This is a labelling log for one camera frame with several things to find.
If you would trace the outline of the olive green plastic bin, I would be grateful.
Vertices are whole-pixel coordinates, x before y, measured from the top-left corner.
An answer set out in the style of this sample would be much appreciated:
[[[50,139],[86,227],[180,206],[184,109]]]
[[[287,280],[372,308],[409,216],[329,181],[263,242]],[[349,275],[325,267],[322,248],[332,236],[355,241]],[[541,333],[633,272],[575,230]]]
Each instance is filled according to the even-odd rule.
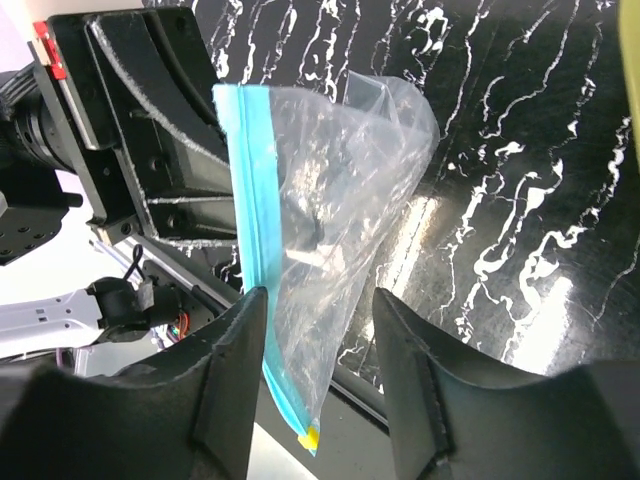
[[[621,0],[618,34],[634,138],[639,141],[639,0]]]

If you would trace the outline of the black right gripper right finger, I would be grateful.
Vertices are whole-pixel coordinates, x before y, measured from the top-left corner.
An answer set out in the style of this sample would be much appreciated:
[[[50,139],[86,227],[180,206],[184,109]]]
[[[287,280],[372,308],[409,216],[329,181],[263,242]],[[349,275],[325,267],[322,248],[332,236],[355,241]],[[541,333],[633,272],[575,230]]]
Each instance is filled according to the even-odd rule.
[[[545,377],[422,319],[385,289],[372,314],[400,479],[635,479],[639,365]]]

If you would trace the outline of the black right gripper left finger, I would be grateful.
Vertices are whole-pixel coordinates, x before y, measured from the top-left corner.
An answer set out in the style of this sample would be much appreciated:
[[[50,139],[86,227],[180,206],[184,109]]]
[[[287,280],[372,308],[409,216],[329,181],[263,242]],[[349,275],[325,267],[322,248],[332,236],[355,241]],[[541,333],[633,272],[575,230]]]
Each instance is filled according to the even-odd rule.
[[[268,313],[256,287],[220,317],[118,374],[1,369],[5,479],[243,479]]]

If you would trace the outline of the clear zip top bag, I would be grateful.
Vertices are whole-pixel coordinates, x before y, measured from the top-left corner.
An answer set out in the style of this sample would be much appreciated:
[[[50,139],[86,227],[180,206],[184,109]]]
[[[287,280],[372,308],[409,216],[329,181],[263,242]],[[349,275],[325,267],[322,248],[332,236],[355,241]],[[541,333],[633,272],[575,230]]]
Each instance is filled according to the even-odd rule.
[[[268,294],[262,371],[315,453],[337,353],[376,252],[434,155],[439,128],[410,82],[350,72],[343,99],[217,84],[243,285]]]

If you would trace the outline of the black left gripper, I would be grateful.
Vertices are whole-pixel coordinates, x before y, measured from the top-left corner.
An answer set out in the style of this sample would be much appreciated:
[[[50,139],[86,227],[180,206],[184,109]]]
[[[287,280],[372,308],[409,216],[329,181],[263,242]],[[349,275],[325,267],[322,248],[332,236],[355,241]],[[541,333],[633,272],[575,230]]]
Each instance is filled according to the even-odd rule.
[[[218,77],[192,10],[57,14],[34,30],[49,59],[36,79],[93,228],[172,246],[234,243]]]

